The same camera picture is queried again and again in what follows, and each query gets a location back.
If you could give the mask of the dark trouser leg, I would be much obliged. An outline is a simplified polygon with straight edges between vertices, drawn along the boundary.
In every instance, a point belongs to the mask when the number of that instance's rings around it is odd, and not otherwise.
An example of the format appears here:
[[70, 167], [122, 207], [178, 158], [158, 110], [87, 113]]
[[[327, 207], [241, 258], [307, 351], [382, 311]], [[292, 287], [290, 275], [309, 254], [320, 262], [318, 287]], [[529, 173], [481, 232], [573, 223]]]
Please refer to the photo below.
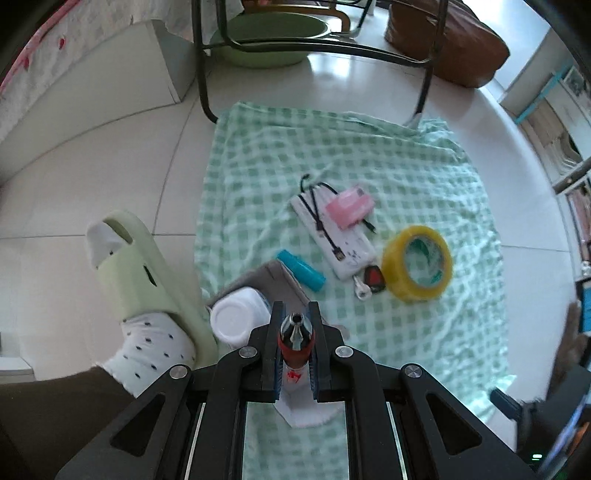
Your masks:
[[1, 386], [1, 477], [53, 479], [134, 397], [100, 367]]

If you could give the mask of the white plastic bottle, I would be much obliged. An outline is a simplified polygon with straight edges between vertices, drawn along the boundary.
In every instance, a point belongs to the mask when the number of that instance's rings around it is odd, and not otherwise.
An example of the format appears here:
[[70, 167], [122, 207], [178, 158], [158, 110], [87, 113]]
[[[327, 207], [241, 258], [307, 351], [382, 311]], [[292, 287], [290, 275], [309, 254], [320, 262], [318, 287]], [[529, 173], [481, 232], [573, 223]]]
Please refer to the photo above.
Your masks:
[[239, 288], [211, 307], [214, 336], [232, 348], [249, 343], [252, 330], [270, 323], [271, 307], [266, 297], [252, 287]]

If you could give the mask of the green checkered cloth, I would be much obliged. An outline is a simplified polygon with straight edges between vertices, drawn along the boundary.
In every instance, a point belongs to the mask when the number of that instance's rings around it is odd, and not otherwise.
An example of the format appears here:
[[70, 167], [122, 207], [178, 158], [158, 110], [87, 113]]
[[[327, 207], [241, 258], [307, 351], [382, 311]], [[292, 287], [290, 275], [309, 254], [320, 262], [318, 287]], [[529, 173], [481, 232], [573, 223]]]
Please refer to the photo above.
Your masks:
[[427, 369], [479, 420], [513, 383], [499, 235], [481, 178], [440, 119], [238, 103], [214, 130], [194, 261], [213, 300], [287, 254], [346, 343]]

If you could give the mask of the black red car key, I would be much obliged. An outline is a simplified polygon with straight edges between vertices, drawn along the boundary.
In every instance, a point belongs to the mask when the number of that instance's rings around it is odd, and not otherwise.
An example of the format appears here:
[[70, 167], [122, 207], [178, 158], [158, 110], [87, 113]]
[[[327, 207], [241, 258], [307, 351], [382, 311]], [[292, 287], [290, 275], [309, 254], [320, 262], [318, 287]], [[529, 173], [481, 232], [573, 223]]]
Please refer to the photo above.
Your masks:
[[377, 294], [387, 288], [385, 277], [378, 265], [369, 265], [363, 270], [363, 284], [370, 288], [370, 292]]

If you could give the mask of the pink small box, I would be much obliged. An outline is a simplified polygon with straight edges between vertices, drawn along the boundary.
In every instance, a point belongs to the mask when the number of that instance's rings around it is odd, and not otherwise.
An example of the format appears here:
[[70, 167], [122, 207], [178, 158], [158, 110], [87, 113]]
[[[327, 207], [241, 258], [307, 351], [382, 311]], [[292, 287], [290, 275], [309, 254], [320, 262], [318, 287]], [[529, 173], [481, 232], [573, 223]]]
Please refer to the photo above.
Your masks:
[[366, 217], [373, 212], [375, 201], [362, 186], [346, 189], [339, 192], [334, 199], [329, 201], [325, 210], [339, 229], [353, 228], [356, 224], [363, 223], [370, 231], [375, 227]]

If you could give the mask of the brown leather bag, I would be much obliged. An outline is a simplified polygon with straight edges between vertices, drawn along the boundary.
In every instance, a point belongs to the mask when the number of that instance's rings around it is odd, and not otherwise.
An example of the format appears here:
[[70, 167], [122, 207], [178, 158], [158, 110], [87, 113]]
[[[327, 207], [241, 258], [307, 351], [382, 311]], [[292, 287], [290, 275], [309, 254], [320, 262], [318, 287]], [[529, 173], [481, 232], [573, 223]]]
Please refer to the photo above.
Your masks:
[[[400, 1], [389, 7], [387, 42], [401, 54], [425, 59], [433, 45], [439, 3]], [[489, 83], [510, 57], [504, 40], [462, 1], [450, 1], [434, 75], [465, 88]]]

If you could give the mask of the green slipper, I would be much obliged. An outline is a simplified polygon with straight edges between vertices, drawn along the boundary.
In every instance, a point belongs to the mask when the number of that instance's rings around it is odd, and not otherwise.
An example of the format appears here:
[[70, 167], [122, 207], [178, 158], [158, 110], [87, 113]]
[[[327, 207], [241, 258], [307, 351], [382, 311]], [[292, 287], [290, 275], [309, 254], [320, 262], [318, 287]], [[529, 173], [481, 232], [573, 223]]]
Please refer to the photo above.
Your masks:
[[201, 294], [183, 284], [137, 216], [114, 211], [87, 228], [86, 241], [90, 264], [119, 320], [164, 313], [197, 348], [192, 367], [216, 362], [218, 347]]

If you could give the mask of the black metal chair frame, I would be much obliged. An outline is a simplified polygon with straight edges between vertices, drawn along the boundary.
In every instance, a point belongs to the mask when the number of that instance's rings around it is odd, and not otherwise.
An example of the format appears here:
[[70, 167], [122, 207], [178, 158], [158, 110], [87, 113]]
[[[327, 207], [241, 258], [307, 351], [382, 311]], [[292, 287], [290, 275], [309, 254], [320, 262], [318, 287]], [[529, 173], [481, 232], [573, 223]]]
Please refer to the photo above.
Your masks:
[[[311, 40], [303, 39], [301, 41], [294, 40], [276, 40], [270, 42], [260, 42], [257, 46], [247, 46], [245, 42], [236, 43], [228, 35], [228, 19], [226, 18], [226, 5], [224, 1], [216, 1], [214, 3], [216, 21], [218, 31], [224, 40], [224, 46], [230, 46], [243, 52], [259, 53], [259, 52], [279, 52], [279, 51], [304, 51], [308, 53], [326, 53], [326, 54], [342, 54], [353, 57], [367, 58], [372, 60], [383, 61], [391, 64], [401, 65], [409, 68], [422, 68], [425, 70], [425, 75], [422, 82], [422, 88], [415, 107], [413, 119], [418, 119], [424, 113], [425, 104], [429, 95], [429, 90], [432, 84], [435, 65], [440, 57], [444, 37], [445, 27], [448, 17], [449, 3], [447, 1], [440, 1], [438, 3], [438, 10], [435, 14], [428, 13], [427, 15], [435, 20], [435, 31], [433, 43], [429, 49], [429, 54], [425, 59], [416, 60], [407, 55], [389, 52], [383, 49], [370, 47], [367, 45], [354, 44], [346, 42], [342, 33], [335, 36], [334, 40]], [[192, 34], [195, 44], [195, 55], [197, 56], [197, 78], [198, 96], [202, 112], [205, 117], [215, 124], [218, 117], [211, 110], [211, 103], [209, 103], [207, 80], [205, 73], [205, 52], [212, 50], [214, 45], [205, 44], [204, 36], [202, 35], [202, 15], [201, 3], [193, 1], [191, 3], [191, 22]]]

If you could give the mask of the green plastic basin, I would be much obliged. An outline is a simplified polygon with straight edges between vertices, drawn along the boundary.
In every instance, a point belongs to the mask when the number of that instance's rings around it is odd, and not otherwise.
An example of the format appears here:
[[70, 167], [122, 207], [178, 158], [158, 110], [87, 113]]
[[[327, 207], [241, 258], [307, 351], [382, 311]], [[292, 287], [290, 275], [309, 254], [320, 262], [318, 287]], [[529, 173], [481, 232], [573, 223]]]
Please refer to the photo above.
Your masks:
[[[257, 46], [276, 40], [318, 40], [329, 35], [329, 25], [314, 16], [290, 12], [264, 12], [239, 15], [228, 20], [228, 35], [236, 43]], [[216, 31], [211, 40], [212, 52], [238, 67], [270, 69], [295, 65], [308, 57], [304, 51], [243, 52], [224, 46], [221, 33]]]

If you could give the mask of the small silver key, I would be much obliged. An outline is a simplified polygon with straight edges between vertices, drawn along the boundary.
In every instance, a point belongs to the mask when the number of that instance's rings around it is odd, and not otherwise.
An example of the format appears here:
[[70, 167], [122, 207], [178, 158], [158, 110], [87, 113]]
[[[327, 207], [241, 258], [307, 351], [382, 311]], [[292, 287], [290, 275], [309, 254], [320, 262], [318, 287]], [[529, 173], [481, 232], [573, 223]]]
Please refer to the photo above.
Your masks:
[[372, 287], [363, 282], [363, 277], [355, 275], [353, 276], [353, 282], [355, 283], [356, 298], [361, 301], [367, 301], [373, 296]]

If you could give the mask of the teal cylinder tube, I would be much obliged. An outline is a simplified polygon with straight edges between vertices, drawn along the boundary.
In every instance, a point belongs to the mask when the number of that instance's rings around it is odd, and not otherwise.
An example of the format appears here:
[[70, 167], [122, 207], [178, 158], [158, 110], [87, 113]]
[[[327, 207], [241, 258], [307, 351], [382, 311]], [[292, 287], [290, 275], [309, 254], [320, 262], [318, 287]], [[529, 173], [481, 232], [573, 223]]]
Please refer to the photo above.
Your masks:
[[297, 255], [291, 254], [290, 251], [280, 250], [276, 254], [276, 259], [283, 263], [283, 266], [293, 274], [301, 285], [304, 285], [312, 292], [320, 292], [325, 286], [325, 276], [311, 265], [308, 265]]

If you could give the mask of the yellow tape roll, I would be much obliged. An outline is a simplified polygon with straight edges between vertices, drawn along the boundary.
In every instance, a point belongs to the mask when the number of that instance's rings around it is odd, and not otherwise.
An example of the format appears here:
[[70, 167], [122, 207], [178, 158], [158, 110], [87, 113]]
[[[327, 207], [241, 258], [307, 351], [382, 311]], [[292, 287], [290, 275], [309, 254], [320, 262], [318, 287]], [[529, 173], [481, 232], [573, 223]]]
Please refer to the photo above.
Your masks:
[[385, 246], [381, 270], [388, 290], [404, 302], [439, 298], [453, 276], [448, 244], [436, 230], [413, 225]]

